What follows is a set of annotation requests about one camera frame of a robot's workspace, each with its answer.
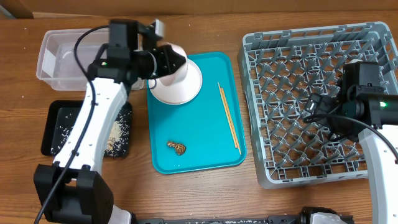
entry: wall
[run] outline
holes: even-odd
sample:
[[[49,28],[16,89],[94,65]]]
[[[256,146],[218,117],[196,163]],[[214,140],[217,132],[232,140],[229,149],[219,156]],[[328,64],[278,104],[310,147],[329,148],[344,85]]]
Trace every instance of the wall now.
[[[396,0],[20,0],[32,12],[96,16],[398,9]]]
[[[19,0],[0,0],[0,5],[16,18],[33,18],[32,11],[28,10]]]

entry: clear plastic container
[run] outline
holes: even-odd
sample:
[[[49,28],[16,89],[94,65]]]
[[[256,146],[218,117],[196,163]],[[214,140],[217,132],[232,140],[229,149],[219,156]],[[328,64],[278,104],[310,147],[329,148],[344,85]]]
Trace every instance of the clear plastic container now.
[[[73,56],[77,39],[89,29],[50,30],[45,33],[37,61],[36,76],[54,90],[86,90],[87,79]],[[87,35],[79,45],[78,57],[84,68],[93,62],[103,43],[109,40],[109,29],[97,30]],[[132,90],[144,87],[144,80],[133,84]]]

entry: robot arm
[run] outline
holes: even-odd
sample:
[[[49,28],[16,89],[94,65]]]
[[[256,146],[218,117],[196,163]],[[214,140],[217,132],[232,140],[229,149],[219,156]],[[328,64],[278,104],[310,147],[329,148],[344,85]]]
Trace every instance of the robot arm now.
[[[395,148],[398,147],[398,126],[384,125],[383,129],[380,129],[379,132]],[[386,143],[368,129],[364,129],[359,133],[359,143],[362,146],[368,167],[373,223],[397,223],[397,161]]]
[[[185,52],[176,52],[170,44],[157,46],[163,32],[164,26],[160,21],[144,26],[137,21],[111,20],[109,43],[101,46],[88,67],[87,77],[94,87],[96,100],[75,157],[68,166],[93,103],[90,83],[67,142],[55,156],[52,166],[38,165],[34,174],[34,184],[40,202],[44,204],[47,221],[84,224],[134,222],[132,214],[114,205],[112,191],[101,177],[103,154],[113,121],[126,103],[131,85],[138,78],[155,79],[184,72],[179,68],[186,67]],[[107,58],[102,59],[105,50]],[[58,179],[61,180],[59,185],[56,184]],[[76,181],[76,186],[66,185],[72,180]]]
[[[349,63],[343,71],[336,98],[313,93],[302,116],[305,122],[328,127],[329,141],[333,133],[342,137],[336,139],[359,141],[368,168],[373,223],[397,223],[398,96],[384,94],[377,63]]]

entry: black tray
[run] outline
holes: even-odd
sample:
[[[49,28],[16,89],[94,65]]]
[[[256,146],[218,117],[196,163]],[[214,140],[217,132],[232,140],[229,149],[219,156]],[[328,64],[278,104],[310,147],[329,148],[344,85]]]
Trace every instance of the black tray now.
[[[56,100],[51,103],[42,141],[43,155],[54,156],[61,150],[75,125],[82,105],[82,100]],[[112,150],[105,150],[104,156],[125,157],[128,154],[131,121],[132,106],[127,102],[115,120],[121,124],[123,130],[120,141],[113,145]]]

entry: wood grain surface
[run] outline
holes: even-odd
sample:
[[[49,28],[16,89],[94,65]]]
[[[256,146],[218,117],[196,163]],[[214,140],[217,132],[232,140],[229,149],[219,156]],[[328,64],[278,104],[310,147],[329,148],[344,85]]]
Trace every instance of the wood grain surface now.
[[[52,29],[89,28],[109,18],[34,19],[0,22],[0,223],[32,223],[40,209],[33,184],[37,164],[51,164],[40,153],[49,105],[80,100],[81,91],[55,91],[35,77],[44,34]],[[153,17],[135,17],[149,23]],[[103,177],[117,206],[139,218],[266,217],[297,214],[303,206],[321,206],[371,222],[367,180],[264,190],[257,183],[250,127],[236,56],[245,34],[256,31],[384,21],[398,35],[397,11],[161,16],[166,39],[188,54],[220,51],[233,65],[248,155],[237,167],[162,175],[152,166],[145,91],[132,91],[134,108],[130,153],[105,158]]]

